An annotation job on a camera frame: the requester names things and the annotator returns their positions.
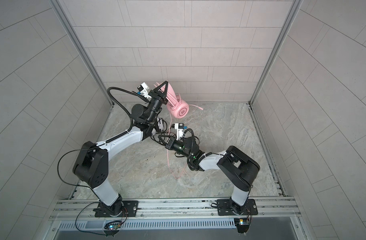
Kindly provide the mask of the pink headphones with cable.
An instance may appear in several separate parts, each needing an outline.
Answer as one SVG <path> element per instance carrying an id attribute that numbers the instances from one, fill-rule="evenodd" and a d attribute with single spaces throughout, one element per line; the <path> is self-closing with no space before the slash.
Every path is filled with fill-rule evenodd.
<path id="1" fill-rule="evenodd" d="M 187 104 L 179 94 L 176 94 L 174 89 L 169 84 L 169 89 L 167 93 L 168 103 L 166 104 L 170 117 L 175 117 L 181 119 L 185 117 L 189 111 L 189 104 Z M 172 128 L 171 132 L 176 133 L 177 131 Z M 192 129 L 186 129 L 184 131 L 184 137 L 182 141 L 177 140 L 177 146 L 175 150 L 179 157 L 186 158 L 186 165 L 190 170 L 197 171 L 200 170 L 198 166 L 200 157 L 203 155 L 203 151 L 199 149 L 198 138 L 194 135 Z"/>

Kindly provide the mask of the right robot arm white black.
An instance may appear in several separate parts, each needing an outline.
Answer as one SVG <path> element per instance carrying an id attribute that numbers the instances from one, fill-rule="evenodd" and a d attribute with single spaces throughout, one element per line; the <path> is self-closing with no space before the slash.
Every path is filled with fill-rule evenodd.
<path id="1" fill-rule="evenodd" d="M 229 146 L 220 153 L 205 153 L 200 150 L 196 138 L 159 136 L 166 149 L 186 157 L 186 164 L 192 171 L 221 170 L 233 183 L 234 189 L 229 200 L 217 204 L 219 211 L 228 215 L 255 216 L 258 214 L 254 200 L 249 199 L 250 190 L 256 179 L 260 165 L 235 146 Z"/>

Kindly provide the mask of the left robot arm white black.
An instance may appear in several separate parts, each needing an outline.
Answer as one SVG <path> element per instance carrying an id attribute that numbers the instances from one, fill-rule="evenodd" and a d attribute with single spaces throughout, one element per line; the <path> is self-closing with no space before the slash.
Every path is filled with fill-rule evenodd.
<path id="1" fill-rule="evenodd" d="M 98 143 L 90 141 L 83 144 L 79 152 L 73 173 L 99 198 L 95 217 L 117 217 L 125 215 L 125 206 L 121 195 L 114 190 L 109 179 L 109 161 L 127 147 L 143 141 L 164 130 L 158 114 L 167 104 L 169 83 L 150 90 L 150 101 L 147 106 L 136 104 L 126 113 L 132 121 L 130 128 L 108 140 Z"/>

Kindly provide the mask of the left circuit board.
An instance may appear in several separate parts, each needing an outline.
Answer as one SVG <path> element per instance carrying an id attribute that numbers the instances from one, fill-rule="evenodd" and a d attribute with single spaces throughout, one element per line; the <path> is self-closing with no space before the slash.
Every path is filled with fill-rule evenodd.
<path id="1" fill-rule="evenodd" d="M 116 234 L 117 232 L 120 231 L 122 225 L 122 221 L 112 221 L 109 223 L 106 223 L 104 226 L 104 232 L 108 235 L 109 233 L 111 234 Z"/>

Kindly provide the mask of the circuit board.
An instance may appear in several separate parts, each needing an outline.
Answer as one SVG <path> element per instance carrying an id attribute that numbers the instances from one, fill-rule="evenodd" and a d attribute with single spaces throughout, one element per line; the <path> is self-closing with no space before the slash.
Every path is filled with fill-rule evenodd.
<path id="1" fill-rule="evenodd" d="M 234 219 L 234 225 L 239 234 L 246 234 L 249 231 L 251 220 L 249 218 Z"/>
<path id="2" fill-rule="evenodd" d="M 108 235 L 109 233 L 111 234 L 116 234 L 117 232 L 120 231 L 122 225 L 122 221 L 112 221 L 109 223 L 106 223 L 104 226 L 104 232 Z"/>

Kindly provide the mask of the right circuit board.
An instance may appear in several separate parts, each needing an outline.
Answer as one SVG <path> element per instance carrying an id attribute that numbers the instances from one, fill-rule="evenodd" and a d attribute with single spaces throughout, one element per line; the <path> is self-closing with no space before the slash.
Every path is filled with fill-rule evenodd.
<path id="1" fill-rule="evenodd" d="M 246 234 L 249 231 L 251 220 L 249 218 L 234 219 L 234 225 L 239 234 Z"/>

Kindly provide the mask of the white vent grille strip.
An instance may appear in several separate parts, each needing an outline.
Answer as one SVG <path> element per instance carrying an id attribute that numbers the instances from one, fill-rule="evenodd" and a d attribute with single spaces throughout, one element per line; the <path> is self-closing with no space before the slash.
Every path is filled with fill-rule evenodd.
<path id="1" fill-rule="evenodd" d="M 60 223 L 61 231 L 104 231 L 107 221 L 64 221 Z M 127 220 L 120 230 L 169 230 L 169 229 L 234 229 L 233 219 L 156 219 Z"/>

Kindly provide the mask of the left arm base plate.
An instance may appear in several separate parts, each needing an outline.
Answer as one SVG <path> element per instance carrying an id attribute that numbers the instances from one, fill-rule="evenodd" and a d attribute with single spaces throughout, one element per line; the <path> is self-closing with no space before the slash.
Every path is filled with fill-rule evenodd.
<path id="1" fill-rule="evenodd" d="M 138 201 L 119 201 L 115 202 L 112 206 L 106 206 L 102 202 L 99 202 L 93 211 L 97 218 L 135 217 L 138 205 Z"/>

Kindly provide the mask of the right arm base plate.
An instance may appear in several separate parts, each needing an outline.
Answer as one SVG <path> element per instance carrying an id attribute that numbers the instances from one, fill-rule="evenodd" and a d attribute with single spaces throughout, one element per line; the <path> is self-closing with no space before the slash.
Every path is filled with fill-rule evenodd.
<path id="1" fill-rule="evenodd" d="M 239 206 L 232 199 L 216 200 L 216 208 L 219 216 L 256 216 L 257 205 L 254 199 L 247 199 L 244 205 Z"/>

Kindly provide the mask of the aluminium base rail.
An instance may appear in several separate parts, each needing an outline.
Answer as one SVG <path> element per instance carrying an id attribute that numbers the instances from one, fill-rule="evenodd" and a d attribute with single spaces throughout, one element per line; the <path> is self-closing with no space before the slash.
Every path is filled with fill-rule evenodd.
<path id="1" fill-rule="evenodd" d="M 128 199 L 123 201 L 130 220 L 199 219 L 233 217 L 229 198 Z M 96 200 L 61 200 L 50 220 L 110 220 L 97 214 Z M 247 208 L 253 217 L 298 217 L 300 209 L 293 197 L 250 197 Z"/>

